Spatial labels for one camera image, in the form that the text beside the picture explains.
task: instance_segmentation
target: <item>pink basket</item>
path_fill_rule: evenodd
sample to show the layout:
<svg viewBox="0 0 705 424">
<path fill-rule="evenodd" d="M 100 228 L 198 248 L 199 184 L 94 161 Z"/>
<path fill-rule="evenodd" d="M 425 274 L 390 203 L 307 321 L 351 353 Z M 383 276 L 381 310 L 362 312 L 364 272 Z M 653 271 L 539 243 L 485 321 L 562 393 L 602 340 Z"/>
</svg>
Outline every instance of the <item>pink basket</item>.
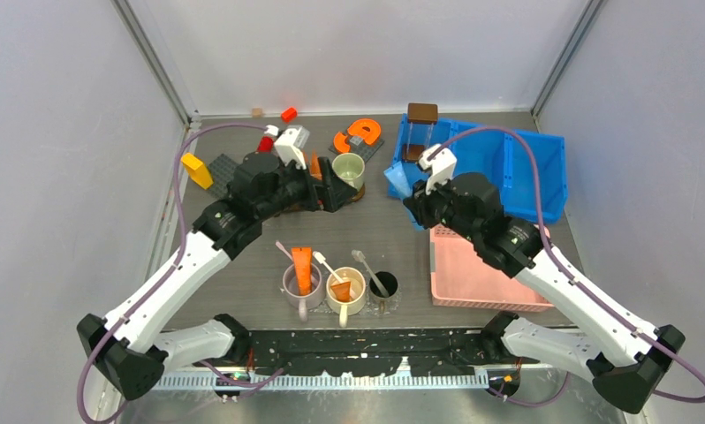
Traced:
<svg viewBox="0 0 705 424">
<path fill-rule="evenodd" d="M 519 312 L 553 307 L 534 290 L 486 265 L 470 242 L 442 225 L 430 229 L 430 267 L 436 306 Z"/>
</svg>

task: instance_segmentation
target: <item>metal frame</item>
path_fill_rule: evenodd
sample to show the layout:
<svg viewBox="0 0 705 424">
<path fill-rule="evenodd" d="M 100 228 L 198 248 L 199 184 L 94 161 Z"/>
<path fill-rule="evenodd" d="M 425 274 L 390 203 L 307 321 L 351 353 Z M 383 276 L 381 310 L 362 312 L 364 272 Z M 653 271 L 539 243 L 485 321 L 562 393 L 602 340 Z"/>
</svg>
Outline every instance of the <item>metal frame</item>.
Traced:
<svg viewBox="0 0 705 424">
<path fill-rule="evenodd" d="M 548 102 L 548 99 L 550 99 L 550 95 L 553 94 L 553 90 L 556 89 L 556 85 L 563 76 L 566 67 L 571 62 L 573 56 L 576 54 L 576 51 L 581 45 L 581 42 L 584 41 L 584 37 L 587 35 L 589 28 L 591 28 L 594 24 L 595 18 L 597 17 L 605 3 L 607 3 L 607 0 L 589 0 L 587 2 L 587 6 L 584 8 L 584 12 L 581 13 L 581 17 L 576 23 L 576 26 L 573 28 L 568 42 L 566 42 L 563 51 L 561 51 L 561 55 L 558 57 L 556 64 L 553 66 L 553 70 L 550 71 L 548 79 L 542 86 L 540 95 L 537 97 L 537 100 L 534 102 L 534 106 L 530 110 L 530 113 L 532 114 L 532 117 L 535 118 L 535 120 L 542 112 L 542 108 L 545 107 L 545 104 Z"/>
<path fill-rule="evenodd" d="M 155 75 L 155 79 L 158 84 L 160 84 L 160 87 L 163 88 L 165 95 L 168 97 L 168 101 L 171 102 L 171 105 L 178 114 L 178 117 L 181 118 L 181 121 L 184 124 L 188 124 L 192 120 L 191 114 L 189 114 L 183 100 L 178 95 L 178 90 L 176 90 L 175 86 L 173 86 L 171 78 L 168 76 L 168 73 L 163 67 L 163 62 L 157 56 L 157 53 L 155 53 L 155 48 L 148 39 L 147 34 L 145 34 L 144 28 L 137 19 L 137 16 L 134 14 L 134 10 L 129 4 L 129 1 L 110 0 L 110 2 L 118 11 L 118 15 L 121 17 L 121 20 L 124 22 L 126 28 L 129 30 L 129 33 L 132 35 L 132 38 L 144 56 L 149 69 Z"/>
</svg>

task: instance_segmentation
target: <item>blue bin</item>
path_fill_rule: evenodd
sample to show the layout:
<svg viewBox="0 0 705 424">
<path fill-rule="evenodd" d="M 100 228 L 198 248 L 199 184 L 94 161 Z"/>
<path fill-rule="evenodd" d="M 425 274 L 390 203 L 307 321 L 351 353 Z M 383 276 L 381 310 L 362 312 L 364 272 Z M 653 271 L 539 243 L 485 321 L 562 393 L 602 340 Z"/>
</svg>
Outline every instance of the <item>blue bin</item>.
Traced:
<svg viewBox="0 0 705 424">
<path fill-rule="evenodd" d="M 443 143 L 465 130 L 479 126 L 483 125 L 439 119 L 431 130 L 429 145 Z M 411 145 L 425 144 L 428 127 L 429 125 L 411 125 L 407 123 L 407 115 L 403 115 L 399 123 L 392 165 L 401 162 L 401 149 L 407 143 L 408 136 Z M 537 132 L 516 132 L 527 142 L 537 161 L 540 171 L 542 217 L 546 223 L 556 223 L 563 215 L 563 208 L 568 199 L 564 138 Z M 537 223 L 529 156 L 512 136 L 502 132 L 481 132 L 454 142 L 450 149 L 457 157 L 455 176 L 465 172 L 484 174 L 491 183 L 498 186 L 507 214 Z M 410 185 L 419 179 L 428 178 L 414 163 L 402 163 L 402 168 Z M 389 196 L 400 197 L 391 184 Z"/>
</svg>

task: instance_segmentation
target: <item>gray wooden tabletop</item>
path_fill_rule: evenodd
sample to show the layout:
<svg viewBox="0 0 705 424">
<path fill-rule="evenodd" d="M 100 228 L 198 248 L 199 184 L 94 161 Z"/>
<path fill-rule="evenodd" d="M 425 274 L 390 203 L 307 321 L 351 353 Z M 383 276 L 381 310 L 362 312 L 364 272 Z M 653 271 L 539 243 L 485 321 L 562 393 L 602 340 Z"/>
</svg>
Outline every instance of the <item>gray wooden tabletop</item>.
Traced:
<svg viewBox="0 0 705 424">
<path fill-rule="evenodd" d="M 332 159 L 329 151 L 334 135 L 363 116 L 298 117 L 292 123 L 304 125 L 310 132 L 305 150 L 315 149 Z M 280 278 L 290 265 L 277 250 L 275 241 L 285 246 L 311 246 L 322 252 L 335 267 L 365 269 L 351 256 L 361 250 L 374 271 L 394 274 L 401 290 L 398 307 L 379 315 L 368 306 L 349 319 L 348 328 L 435 328 L 481 327 L 495 315 L 494 310 L 461 307 L 435 307 L 430 294 L 428 233 L 416 231 L 401 202 L 386 195 L 383 171 L 390 165 L 401 115 L 369 116 L 381 124 L 383 146 L 366 164 L 364 197 L 335 214 L 300 212 L 273 218 L 264 224 L 263 235 L 244 250 L 227 268 L 217 272 L 178 311 L 168 325 L 183 329 L 204 323 L 215 314 L 227 313 L 249 329 L 334 329 L 337 315 L 319 307 L 308 315 L 308 322 L 298 318 L 280 291 Z M 536 131 L 533 119 L 525 112 L 443 115 L 460 120 Z M 281 126 L 279 118 L 257 118 L 257 124 Z M 205 121 L 203 126 L 218 121 Z M 198 140 L 196 155 L 210 163 L 220 154 L 234 160 L 256 149 L 262 133 L 248 129 L 213 132 Z M 192 223 L 215 199 L 189 181 L 184 209 L 186 222 Z M 553 241 L 565 256 L 580 267 L 579 255 L 565 218 L 550 227 Z M 324 281 L 328 273 L 324 272 Z M 541 313 L 524 314 L 527 319 L 545 326 L 566 326 L 569 321 L 555 308 Z"/>
</svg>

